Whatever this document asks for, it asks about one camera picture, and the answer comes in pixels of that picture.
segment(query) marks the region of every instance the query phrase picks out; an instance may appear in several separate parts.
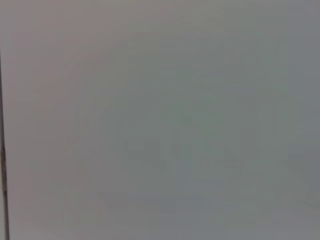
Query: gray wall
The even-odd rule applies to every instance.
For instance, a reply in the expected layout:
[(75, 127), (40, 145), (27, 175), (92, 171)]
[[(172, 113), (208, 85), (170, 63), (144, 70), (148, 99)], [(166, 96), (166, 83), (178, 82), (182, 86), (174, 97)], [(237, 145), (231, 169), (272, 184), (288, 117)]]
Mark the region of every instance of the gray wall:
[(12, 240), (319, 239), (318, 1), (0, 6)]

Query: white wall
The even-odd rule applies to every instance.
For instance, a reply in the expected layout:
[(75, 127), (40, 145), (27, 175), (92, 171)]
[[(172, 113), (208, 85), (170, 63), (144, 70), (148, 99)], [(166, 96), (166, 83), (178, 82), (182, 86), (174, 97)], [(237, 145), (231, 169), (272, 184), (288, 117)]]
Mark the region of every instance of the white wall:
[(12, 240), (319, 239), (318, 1), (0, 5)]

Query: white surface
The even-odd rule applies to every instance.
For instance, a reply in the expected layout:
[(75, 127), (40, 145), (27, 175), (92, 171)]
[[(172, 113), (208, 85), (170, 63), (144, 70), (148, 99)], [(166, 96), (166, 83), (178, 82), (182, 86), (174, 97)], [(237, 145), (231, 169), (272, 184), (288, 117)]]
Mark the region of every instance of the white surface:
[(318, 240), (315, 0), (5, 0), (12, 240)]

